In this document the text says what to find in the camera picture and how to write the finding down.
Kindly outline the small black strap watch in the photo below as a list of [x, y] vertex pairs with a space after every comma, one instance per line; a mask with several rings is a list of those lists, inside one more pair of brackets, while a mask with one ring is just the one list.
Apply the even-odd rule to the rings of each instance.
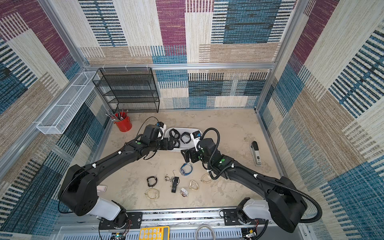
[[147, 178], [147, 185], [149, 188], [153, 188], [157, 185], [158, 178], [156, 176], [150, 176]]

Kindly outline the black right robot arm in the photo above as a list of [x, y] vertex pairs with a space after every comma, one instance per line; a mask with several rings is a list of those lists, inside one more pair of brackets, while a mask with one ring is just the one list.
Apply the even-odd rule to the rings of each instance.
[[234, 158], [221, 154], [218, 149], [220, 140], [214, 142], [205, 135], [201, 134], [196, 147], [181, 151], [186, 163], [201, 161], [212, 180], [223, 177], [263, 197], [272, 221], [286, 232], [292, 233], [299, 223], [315, 223], [322, 218], [320, 204], [298, 190], [290, 179], [269, 177], [243, 166]]

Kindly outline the beige strap slim watch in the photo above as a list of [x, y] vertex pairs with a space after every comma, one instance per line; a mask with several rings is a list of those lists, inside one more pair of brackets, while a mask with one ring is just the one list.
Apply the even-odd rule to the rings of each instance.
[[201, 182], [202, 182], [203, 184], [209, 184], [210, 182], [212, 182], [212, 178], [211, 178], [210, 174], [209, 174], [209, 173], [204, 174], [204, 175], [201, 177]]

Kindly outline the black chunky digital watch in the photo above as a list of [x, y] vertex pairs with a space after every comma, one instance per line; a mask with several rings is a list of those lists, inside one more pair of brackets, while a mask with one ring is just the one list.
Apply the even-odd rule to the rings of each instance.
[[176, 139], [176, 140], [179, 140], [180, 137], [181, 137], [181, 134], [180, 134], [180, 132], [179, 132], [178, 130], [172, 128], [172, 129], [169, 130], [169, 136], [170, 136], [171, 138], [174, 138], [174, 139]]

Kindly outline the black rugged sports watch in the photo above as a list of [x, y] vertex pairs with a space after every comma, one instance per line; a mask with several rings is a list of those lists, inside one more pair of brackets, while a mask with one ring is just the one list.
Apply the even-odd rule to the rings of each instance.
[[186, 145], [192, 141], [191, 134], [189, 132], [183, 132], [180, 137], [180, 141]]

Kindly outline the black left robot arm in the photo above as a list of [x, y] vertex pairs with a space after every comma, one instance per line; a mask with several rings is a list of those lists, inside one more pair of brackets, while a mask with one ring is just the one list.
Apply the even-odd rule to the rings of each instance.
[[59, 191], [60, 204], [67, 206], [77, 216], [94, 215], [113, 221], [126, 210], [112, 201], [98, 196], [97, 186], [124, 166], [159, 150], [170, 151], [176, 139], [165, 137], [157, 125], [148, 125], [143, 134], [126, 142], [121, 149], [107, 157], [83, 167], [71, 166]]

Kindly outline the black round digital watch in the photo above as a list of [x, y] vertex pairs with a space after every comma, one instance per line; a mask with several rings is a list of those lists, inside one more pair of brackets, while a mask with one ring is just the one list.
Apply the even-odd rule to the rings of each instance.
[[180, 148], [180, 145], [181, 145], [180, 140], [178, 140], [178, 139], [173, 139], [173, 146], [174, 146], [174, 149], [178, 149], [178, 148]]

